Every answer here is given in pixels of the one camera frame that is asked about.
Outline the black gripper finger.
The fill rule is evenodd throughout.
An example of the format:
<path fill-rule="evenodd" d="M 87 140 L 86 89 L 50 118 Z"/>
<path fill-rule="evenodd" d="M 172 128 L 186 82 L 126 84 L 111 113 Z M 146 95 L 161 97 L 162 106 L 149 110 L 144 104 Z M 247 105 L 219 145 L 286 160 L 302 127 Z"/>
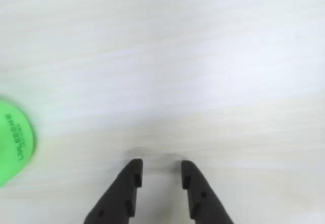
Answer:
<path fill-rule="evenodd" d="M 135 216 L 137 189 L 142 187 L 143 160 L 135 158 L 120 171 L 85 218 L 85 223 L 128 224 Z"/>
<path fill-rule="evenodd" d="M 200 169 L 192 162 L 181 162 L 182 188 L 187 190 L 190 218 L 201 224 L 233 224 L 221 201 Z"/>

